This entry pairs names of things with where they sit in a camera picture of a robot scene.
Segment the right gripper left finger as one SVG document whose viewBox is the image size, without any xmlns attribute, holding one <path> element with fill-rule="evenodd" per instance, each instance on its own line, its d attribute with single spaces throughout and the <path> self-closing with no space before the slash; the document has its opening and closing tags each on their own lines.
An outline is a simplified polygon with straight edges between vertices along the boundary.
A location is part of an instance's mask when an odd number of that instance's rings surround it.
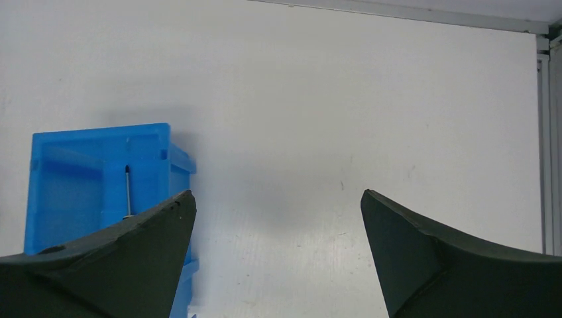
<svg viewBox="0 0 562 318">
<path fill-rule="evenodd" d="M 1 258 L 2 317 L 168 317 L 196 219 L 183 191 L 38 254 Z"/>
</svg>

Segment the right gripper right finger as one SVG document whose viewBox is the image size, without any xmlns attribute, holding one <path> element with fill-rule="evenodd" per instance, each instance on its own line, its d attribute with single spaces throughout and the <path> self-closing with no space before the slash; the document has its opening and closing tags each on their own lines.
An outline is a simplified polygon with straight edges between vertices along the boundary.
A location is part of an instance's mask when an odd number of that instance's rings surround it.
<svg viewBox="0 0 562 318">
<path fill-rule="evenodd" d="M 444 225 L 371 189 L 361 212 L 390 317 L 560 317 L 561 258 Z"/>
</svg>

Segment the black yellow screwdriver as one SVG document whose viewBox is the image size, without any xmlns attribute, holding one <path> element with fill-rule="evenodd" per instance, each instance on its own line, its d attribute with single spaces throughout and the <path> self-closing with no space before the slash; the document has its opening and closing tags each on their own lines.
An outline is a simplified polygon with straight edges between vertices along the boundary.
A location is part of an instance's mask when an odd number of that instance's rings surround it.
<svg viewBox="0 0 562 318">
<path fill-rule="evenodd" d="M 126 187 L 126 200 L 127 200 L 127 214 L 123 217 L 123 220 L 128 219 L 133 216 L 132 204 L 131 204 L 131 184 L 130 184 L 130 167 L 125 166 L 125 187 Z"/>
</svg>

